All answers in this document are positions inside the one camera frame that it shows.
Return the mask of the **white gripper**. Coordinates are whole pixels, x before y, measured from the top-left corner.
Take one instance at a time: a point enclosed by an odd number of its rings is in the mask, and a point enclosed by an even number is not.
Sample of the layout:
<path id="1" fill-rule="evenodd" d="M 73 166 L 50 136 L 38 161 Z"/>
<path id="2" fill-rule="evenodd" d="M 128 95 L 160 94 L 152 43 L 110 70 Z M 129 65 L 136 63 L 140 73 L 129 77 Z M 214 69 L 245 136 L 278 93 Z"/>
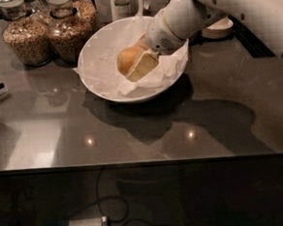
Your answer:
<path id="1" fill-rule="evenodd" d="M 133 45 L 133 49 L 144 50 L 138 53 L 126 79 L 138 82 L 159 65 L 159 52 L 162 55 L 173 54 L 183 47 L 185 42 L 186 40 L 179 39 L 173 34 L 163 18 L 152 19 L 148 23 L 144 35 Z"/>

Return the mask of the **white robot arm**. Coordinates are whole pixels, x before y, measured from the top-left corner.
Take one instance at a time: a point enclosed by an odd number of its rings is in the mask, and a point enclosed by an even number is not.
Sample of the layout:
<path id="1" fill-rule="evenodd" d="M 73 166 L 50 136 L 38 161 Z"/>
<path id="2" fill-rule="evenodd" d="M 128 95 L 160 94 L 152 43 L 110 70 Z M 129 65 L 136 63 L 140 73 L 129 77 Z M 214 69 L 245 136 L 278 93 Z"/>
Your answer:
<path id="1" fill-rule="evenodd" d="M 225 16 L 242 22 L 283 61 L 283 0 L 171 0 L 149 22 L 138 45 L 172 54 Z"/>

